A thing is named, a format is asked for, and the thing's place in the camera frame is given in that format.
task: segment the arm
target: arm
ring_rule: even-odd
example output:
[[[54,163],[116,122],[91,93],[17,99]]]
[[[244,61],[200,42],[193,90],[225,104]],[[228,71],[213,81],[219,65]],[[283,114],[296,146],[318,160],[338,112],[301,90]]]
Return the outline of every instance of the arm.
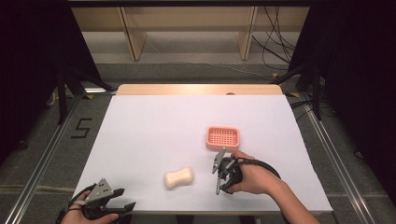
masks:
[[[232,157],[254,160],[253,157],[241,151],[235,151]],[[245,191],[254,194],[268,194],[290,223],[319,223],[286,182],[260,166],[245,164],[241,165],[241,170],[243,174],[242,182],[231,186],[228,189],[229,192]]]

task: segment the black cable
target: black cable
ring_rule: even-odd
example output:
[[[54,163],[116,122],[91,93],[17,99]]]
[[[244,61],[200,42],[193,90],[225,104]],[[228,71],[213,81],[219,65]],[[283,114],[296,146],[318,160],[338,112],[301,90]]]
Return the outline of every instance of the black cable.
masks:
[[[241,157],[237,158],[236,160],[238,162],[234,163],[228,170],[233,170],[235,167],[240,166],[242,164],[257,165],[257,166],[261,166],[262,168],[265,168],[265,169],[269,170],[271,173],[273,173],[274,175],[276,175],[280,179],[280,175],[276,171],[276,169],[274,169],[274,167],[272,167],[271,165],[269,165],[266,162],[258,161],[258,160],[251,160],[251,159],[241,158]]]
[[[299,106],[299,105],[305,105],[307,103],[312,103],[312,100],[306,100],[306,101],[299,101],[296,103],[292,103],[290,104],[291,109],[294,109],[295,107]]]
[[[275,30],[275,26],[273,26],[273,29],[272,29],[272,31],[271,31],[271,34],[274,32],[274,30]],[[284,71],[287,71],[288,69],[275,68],[275,67],[272,67],[272,66],[268,65],[268,64],[265,62],[265,59],[264,59],[264,52],[265,52],[265,50],[266,50],[266,46],[267,46],[269,40],[270,40],[270,38],[267,39],[267,41],[265,42],[264,45],[262,45],[262,44],[259,43],[259,44],[262,46],[262,61],[263,61],[264,64],[265,64],[267,67],[269,67],[269,68],[272,68],[272,69],[275,69],[275,70],[284,70]]]
[[[279,44],[279,43],[277,43],[276,41],[274,41],[274,42],[276,42],[277,44],[279,44],[280,46],[282,46],[283,51],[284,51],[286,57],[288,58],[288,60],[290,60],[290,59],[291,59],[291,55],[290,55],[290,53],[288,52],[287,46],[285,45],[284,42],[286,42],[287,44],[289,44],[289,45],[292,46],[292,47],[294,47],[294,46],[293,46],[291,43],[289,43],[289,42],[282,36],[282,34],[280,33],[280,24],[279,24],[279,18],[278,18],[278,15],[279,15],[279,7],[276,7],[276,19],[275,19],[275,22],[273,22],[273,20],[271,19],[271,17],[270,17],[270,15],[269,15],[269,13],[268,13],[266,7],[264,7],[264,10],[265,10],[265,13],[267,14],[268,20],[271,22],[271,26],[273,27],[273,29],[272,29],[272,31],[271,31],[271,34],[270,34],[270,35],[267,34],[267,35],[269,36],[269,39],[272,39],[272,40],[274,41],[274,39],[271,38],[271,35],[272,35],[272,33],[275,31],[275,33],[276,33],[276,35],[277,35],[277,37],[279,38],[279,41],[280,41],[281,43]]]
[[[300,117],[298,117],[298,118],[296,119],[296,121],[299,120],[300,118],[302,118],[304,115],[308,114],[308,112],[310,112],[310,111],[312,111],[312,110],[313,110],[313,109],[309,109],[309,110],[305,111],[302,115],[300,115]]]
[[[330,206],[332,207],[332,202],[329,200],[329,199],[327,199],[328,201],[329,201],[329,204],[330,204]],[[334,221],[335,221],[335,224],[339,224],[340,222],[338,221],[338,217],[337,217],[337,215],[335,214],[335,212],[332,210],[332,218],[334,218]]]
[[[260,42],[256,39],[256,37],[254,37],[254,35],[253,35],[252,37],[253,37],[253,39],[254,39],[263,49],[265,49],[265,50],[267,50],[267,51],[270,51],[270,53],[274,54],[278,59],[282,60],[283,62],[289,63],[286,59],[280,57],[278,54],[276,54],[275,52],[273,52],[273,51],[271,51],[270,49],[268,49],[267,47],[265,47],[262,43],[260,43]]]
[[[282,46],[282,44],[281,43],[279,43],[279,42],[276,42],[276,40],[274,40],[270,35],[268,35],[268,32],[265,32],[266,34],[267,34],[267,36],[268,36],[268,38],[270,38],[270,40],[272,40],[274,43],[276,43],[276,44],[278,44],[279,46]],[[287,49],[291,49],[291,50],[294,50],[295,49],[295,47],[294,46],[291,46],[291,47],[289,47],[289,46],[285,46],[285,48],[287,48]]]
[[[284,70],[284,71],[287,71],[288,69],[285,69],[285,68],[276,68],[276,67],[273,67],[273,66],[270,66],[270,65],[268,65],[268,63],[266,63],[265,62],[265,59],[264,59],[264,52],[265,52],[265,50],[267,49],[268,51],[270,51],[270,52],[272,52],[271,50],[269,50],[267,47],[265,47],[263,44],[261,44],[254,36],[253,36],[253,38],[254,38],[254,40],[262,47],[262,62],[265,64],[265,66],[267,66],[267,67],[269,67],[269,68],[272,68],[272,69],[275,69],[275,70]],[[276,57],[278,57],[278,58],[280,58],[281,60],[283,60],[284,62],[286,62],[287,63],[287,61],[285,60],[285,59],[283,59],[283,58],[281,58],[279,55],[277,55],[277,54],[275,54],[274,52],[272,52]]]

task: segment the human arm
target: human arm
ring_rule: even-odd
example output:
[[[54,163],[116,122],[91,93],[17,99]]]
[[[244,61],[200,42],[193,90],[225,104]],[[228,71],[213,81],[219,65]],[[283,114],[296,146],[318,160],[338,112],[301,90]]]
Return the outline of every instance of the human arm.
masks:
[[[232,154],[235,158],[255,160],[254,157],[241,151]],[[243,180],[228,188],[229,192],[245,191],[254,194],[268,194],[279,206],[280,211],[293,224],[319,223],[305,208],[286,182],[270,171],[256,165],[242,164]]]
[[[78,200],[83,201],[89,194],[89,190],[85,191],[78,197]],[[109,224],[118,217],[119,215],[117,214],[109,214],[96,220],[89,220],[82,215],[81,206],[73,203],[70,206],[69,211],[64,215],[64,219],[61,224]]]

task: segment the metal rail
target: metal rail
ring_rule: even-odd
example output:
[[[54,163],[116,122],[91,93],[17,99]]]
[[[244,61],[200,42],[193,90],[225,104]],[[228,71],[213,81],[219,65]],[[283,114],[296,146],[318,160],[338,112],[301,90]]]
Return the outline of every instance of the metal rail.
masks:
[[[50,164],[50,160],[55,152],[56,147],[60,143],[64,131],[70,121],[70,118],[75,111],[79,101],[81,100],[82,95],[74,95],[72,103],[69,106],[69,113],[67,114],[64,122],[59,124],[55,130],[55,133],[51,137],[49,144],[47,145],[43,155],[40,158],[35,170],[33,171],[32,175],[30,176],[28,182],[24,186],[20,197],[15,202],[14,206],[11,209],[11,212],[7,218],[7,224],[14,224],[20,223],[21,219],[26,212],[26,209],[32,201],[33,196],[35,195],[35,189],[40,182],[41,178],[43,177],[45,171],[47,170],[48,165]]]
[[[303,100],[309,100],[309,97],[305,92],[301,92],[301,96]],[[326,129],[323,126],[323,123],[320,120],[317,120],[316,116],[311,112],[312,108],[310,105],[305,105],[305,110],[309,111],[308,116],[314,125],[315,131],[318,134],[318,137],[329,156],[330,161],[332,162],[332,166],[334,167],[335,172],[338,175],[338,178],[341,181],[341,184],[346,191],[346,195],[348,196],[355,212],[361,221],[361,223],[376,223],[375,219],[370,212],[370,209],[367,205],[367,202],[361,196],[361,193],[358,187],[353,182],[347,168],[345,167],[340,155],[335,149],[334,144],[332,143],[332,139],[327,134]]]

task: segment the beige foam object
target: beige foam object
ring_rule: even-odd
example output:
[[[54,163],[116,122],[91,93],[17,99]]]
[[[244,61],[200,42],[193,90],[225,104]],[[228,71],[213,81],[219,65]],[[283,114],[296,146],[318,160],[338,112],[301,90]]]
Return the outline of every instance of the beige foam object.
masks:
[[[167,172],[165,174],[165,186],[169,189],[177,185],[187,185],[194,179],[194,173],[190,167],[185,167],[174,172]]]

